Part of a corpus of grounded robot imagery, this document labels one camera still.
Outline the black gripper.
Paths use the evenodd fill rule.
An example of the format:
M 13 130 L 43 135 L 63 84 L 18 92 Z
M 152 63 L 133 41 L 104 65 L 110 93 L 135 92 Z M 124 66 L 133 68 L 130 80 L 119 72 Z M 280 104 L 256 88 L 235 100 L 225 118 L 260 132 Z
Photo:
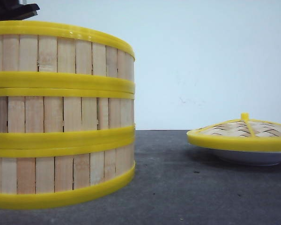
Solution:
M 0 0 L 0 21 L 24 20 L 37 15 L 38 4 L 21 3 L 19 0 Z

